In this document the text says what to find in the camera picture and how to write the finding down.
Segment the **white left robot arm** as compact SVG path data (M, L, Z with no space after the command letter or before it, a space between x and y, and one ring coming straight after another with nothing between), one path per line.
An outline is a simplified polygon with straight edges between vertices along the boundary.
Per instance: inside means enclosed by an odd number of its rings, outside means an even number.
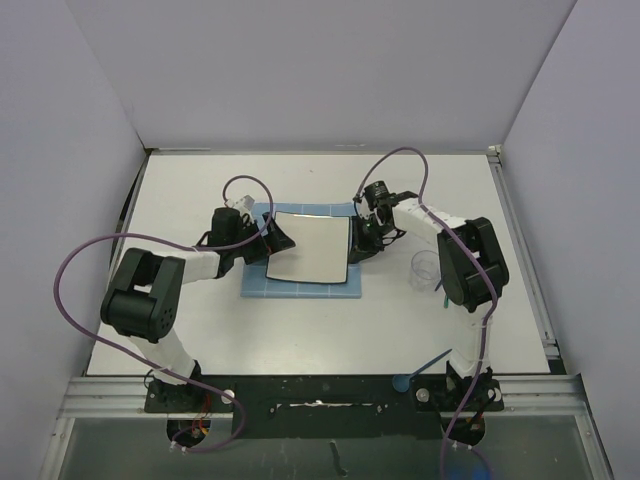
M102 322L131 339L153 364L155 378L170 384L168 399L180 410L195 409L204 395L196 380L199 365L174 329L182 286L219 279L238 258L252 264L296 246L266 213L262 218L265 233L246 208L217 208L209 231L194 249L161 254L130 248L109 284L100 309Z

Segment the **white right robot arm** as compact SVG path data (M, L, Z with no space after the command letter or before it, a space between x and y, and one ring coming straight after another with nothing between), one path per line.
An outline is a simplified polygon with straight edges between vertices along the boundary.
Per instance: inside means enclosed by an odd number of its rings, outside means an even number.
M469 408L481 396L474 376L489 369L491 317L510 280L492 223L437 211L413 192L389 192L382 181L365 187L353 203L349 263L383 252L407 233L436 248L439 284L459 329L448 360L458 376L447 381L445 395L452 406Z

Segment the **square white plate dark rim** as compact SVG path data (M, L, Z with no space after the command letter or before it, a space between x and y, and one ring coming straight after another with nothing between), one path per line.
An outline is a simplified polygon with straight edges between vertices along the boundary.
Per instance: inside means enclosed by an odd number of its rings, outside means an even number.
M273 254L266 277L314 284L347 281L350 219L277 212L277 225L295 246Z

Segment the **clear drinking glass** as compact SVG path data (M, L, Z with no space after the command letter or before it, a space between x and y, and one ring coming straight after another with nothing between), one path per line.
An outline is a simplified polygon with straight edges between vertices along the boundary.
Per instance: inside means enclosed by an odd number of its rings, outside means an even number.
M411 259L411 287L418 292L431 292L436 290L440 280L438 254L431 250L417 252Z

